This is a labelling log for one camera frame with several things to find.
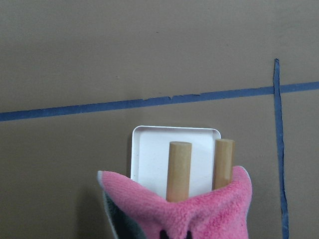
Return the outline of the pink grey cleaning cloth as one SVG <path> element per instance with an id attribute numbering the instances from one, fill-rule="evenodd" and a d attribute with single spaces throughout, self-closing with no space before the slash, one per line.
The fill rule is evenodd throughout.
<path id="1" fill-rule="evenodd" d="M 105 210 L 117 239 L 247 239 L 252 184 L 233 167 L 226 187 L 170 203 L 130 178 L 99 171 Z"/>

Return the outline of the white rectangular tray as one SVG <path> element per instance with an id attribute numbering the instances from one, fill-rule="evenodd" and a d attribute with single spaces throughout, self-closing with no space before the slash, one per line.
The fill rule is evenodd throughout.
<path id="1" fill-rule="evenodd" d="M 211 191 L 215 141 L 221 138 L 213 128 L 146 126 L 132 133 L 131 179 L 162 198 L 166 197 L 169 144 L 191 143 L 189 196 Z"/>

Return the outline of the wooden dowel right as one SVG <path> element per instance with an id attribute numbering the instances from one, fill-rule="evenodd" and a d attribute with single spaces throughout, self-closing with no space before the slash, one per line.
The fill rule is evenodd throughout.
<path id="1" fill-rule="evenodd" d="M 217 190 L 227 186 L 232 180 L 235 141 L 217 139 L 214 150 L 214 169 L 212 189 Z"/>

